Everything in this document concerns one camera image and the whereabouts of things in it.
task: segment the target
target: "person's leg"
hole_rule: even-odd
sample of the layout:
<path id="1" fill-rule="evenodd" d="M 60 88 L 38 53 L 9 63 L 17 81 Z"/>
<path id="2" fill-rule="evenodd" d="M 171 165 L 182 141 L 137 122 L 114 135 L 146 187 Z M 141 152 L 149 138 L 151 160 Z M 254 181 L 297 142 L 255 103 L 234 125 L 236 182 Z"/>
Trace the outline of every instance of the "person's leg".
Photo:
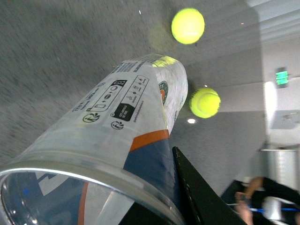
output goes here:
<path id="1" fill-rule="evenodd" d="M 235 201 L 235 193 L 237 192 L 243 192 L 245 187 L 242 185 L 241 181 L 234 180 L 230 186 L 227 188 L 227 190 L 221 195 L 221 199 L 226 204 L 233 204 L 236 203 Z"/>
<path id="2" fill-rule="evenodd" d="M 296 224 L 300 225 L 300 212 L 298 212 L 295 216 Z"/>

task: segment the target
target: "ceiling light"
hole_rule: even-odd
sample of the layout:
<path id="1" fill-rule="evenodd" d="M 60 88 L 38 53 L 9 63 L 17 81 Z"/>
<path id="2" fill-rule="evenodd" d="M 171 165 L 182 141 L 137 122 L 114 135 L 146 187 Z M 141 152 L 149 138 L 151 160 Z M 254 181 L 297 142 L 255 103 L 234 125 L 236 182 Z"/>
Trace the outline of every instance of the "ceiling light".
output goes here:
<path id="1" fill-rule="evenodd" d="M 196 122 L 196 120 L 194 120 L 194 119 L 188 119 L 187 122 L 190 123 L 190 124 L 194 124 Z"/>

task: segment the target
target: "logo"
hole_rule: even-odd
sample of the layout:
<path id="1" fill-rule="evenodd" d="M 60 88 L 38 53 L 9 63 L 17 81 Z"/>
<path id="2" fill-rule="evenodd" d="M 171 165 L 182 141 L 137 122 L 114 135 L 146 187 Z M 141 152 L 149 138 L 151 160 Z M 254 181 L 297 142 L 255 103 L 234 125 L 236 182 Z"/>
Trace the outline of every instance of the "logo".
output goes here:
<path id="1" fill-rule="evenodd" d="M 162 81 L 159 84 L 159 90 L 161 94 L 161 100 L 163 101 L 163 104 L 165 104 L 165 101 L 167 100 L 168 93 L 169 93 L 168 83 L 166 81 Z"/>
<path id="2" fill-rule="evenodd" d="M 86 115 L 82 120 L 86 123 L 92 123 L 97 121 L 100 118 L 100 115 L 98 113 L 90 113 Z"/>
<path id="3" fill-rule="evenodd" d="M 124 128 L 124 124 L 122 122 L 119 121 L 115 121 L 111 123 L 112 128 L 114 128 L 115 130 L 121 130 Z"/>

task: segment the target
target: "person's hand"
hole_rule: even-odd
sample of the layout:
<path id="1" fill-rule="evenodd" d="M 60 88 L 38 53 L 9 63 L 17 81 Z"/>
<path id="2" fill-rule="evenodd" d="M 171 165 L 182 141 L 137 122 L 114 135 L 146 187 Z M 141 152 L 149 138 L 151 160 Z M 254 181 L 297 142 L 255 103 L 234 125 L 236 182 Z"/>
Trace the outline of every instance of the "person's hand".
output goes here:
<path id="1" fill-rule="evenodd" d="M 244 220 L 248 225 L 252 225 L 253 224 L 253 220 L 252 220 L 253 214 L 249 210 L 249 207 L 246 204 L 246 202 L 243 200 L 243 196 L 246 196 L 246 195 L 245 195 L 245 193 L 242 193 L 242 192 L 237 192 L 235 194 L 236 203 L 239 204 L 239 205 L 235 206 L 235 210 L 240 215 L 242 220 Z"/>

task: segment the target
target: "printed label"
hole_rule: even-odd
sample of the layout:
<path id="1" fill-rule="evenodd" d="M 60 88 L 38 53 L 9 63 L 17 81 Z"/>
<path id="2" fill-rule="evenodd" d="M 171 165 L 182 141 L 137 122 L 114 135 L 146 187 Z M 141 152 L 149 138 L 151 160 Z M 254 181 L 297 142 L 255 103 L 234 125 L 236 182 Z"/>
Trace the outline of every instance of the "printed label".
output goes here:
<path id="1" fill-rule="evenodd" d="M 161 100 L 163 101 L 163 105 L 164 105 L 169 93 L 168 83 L 166 81 L 162 81 L 159 84 L 159 90 L 161 94 Z"/>
<path id="2" fill-rule="evenodd" d="M 120 120 L 130 121 L 148 82 L 148 78 L 138 75 L 111 116 Z"/>
<path id="3" fill-rule="evenodd" d="M 117 97 L 121 89 L 126 84 L 127 80 L 116 80 L 114 81 L 108 89 L 103 93 L 103 95 L 98 99 L 98 101 L 86 111 L 88 112 L 104 112 L 112 104 L 114 99 Z"/>

